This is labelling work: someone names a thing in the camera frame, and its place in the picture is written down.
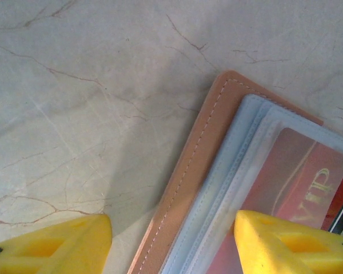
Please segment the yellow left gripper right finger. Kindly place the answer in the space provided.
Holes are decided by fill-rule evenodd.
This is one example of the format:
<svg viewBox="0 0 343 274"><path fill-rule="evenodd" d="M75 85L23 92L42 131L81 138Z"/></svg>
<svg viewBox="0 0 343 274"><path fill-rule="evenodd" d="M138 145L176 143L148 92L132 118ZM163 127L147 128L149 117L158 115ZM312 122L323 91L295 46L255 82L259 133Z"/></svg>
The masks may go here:
<svg viewBox="0 0 343 274"><path fill-rule="evenodd" d="M239 210L234 237L243 273L343 273L343 236Z"/></svg>

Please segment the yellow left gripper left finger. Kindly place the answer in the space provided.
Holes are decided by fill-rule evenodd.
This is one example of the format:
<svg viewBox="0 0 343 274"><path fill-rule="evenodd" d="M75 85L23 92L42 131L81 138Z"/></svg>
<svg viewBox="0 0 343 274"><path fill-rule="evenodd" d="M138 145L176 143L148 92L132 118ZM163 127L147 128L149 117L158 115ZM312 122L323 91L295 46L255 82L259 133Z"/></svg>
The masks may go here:
<svg viewBox="0 0 343 274"><path fill-rule="evenodd" d="M0 242L0 273L102 273L110 218L93 214Z"/></svg>

